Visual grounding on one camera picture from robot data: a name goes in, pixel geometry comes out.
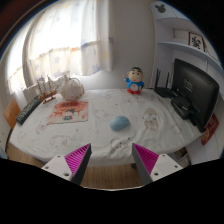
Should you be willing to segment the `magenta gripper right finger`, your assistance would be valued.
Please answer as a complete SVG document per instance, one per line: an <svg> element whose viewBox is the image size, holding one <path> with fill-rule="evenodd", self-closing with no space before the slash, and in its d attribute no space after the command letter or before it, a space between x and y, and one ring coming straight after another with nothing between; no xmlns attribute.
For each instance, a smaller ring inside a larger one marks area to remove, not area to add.
<svg viewBox="0 0 224 224"><path fill-rule="evenodd" d="M132 144L132 155L144 185L150 184L182 169L167 154L156 154L143 146Z"/></svg>

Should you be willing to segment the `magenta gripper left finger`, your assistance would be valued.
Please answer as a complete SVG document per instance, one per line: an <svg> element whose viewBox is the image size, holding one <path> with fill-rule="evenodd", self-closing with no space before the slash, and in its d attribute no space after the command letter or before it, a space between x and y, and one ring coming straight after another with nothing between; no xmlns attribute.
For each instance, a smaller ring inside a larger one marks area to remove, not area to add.
<svg viewBox="0 0 224 224"><path fill-rule="evenodd" d="M66 156L56 155L42 169L76 185L80 185L91 154L91 145L87 144Z"/></svg>

